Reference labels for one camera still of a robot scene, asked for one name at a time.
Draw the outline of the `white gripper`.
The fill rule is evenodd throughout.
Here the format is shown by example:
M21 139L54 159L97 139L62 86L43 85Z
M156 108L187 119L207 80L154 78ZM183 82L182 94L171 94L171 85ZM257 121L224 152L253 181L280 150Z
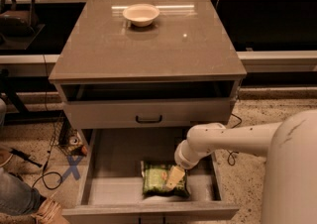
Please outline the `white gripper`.
M186 140L176 148L174 160L177 166L172 166L165 183L168 190L173 190L185 176L185 169L192 169L199 163L199 156L189 147Z

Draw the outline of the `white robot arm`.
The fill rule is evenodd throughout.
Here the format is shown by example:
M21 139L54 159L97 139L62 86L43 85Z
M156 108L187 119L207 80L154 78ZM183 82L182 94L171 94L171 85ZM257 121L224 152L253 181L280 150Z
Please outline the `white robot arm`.
M317 223L317 111L283 122L228 129L196 125L176 148L166 187L174 189L188 169L216 150L266 158L262 224Z

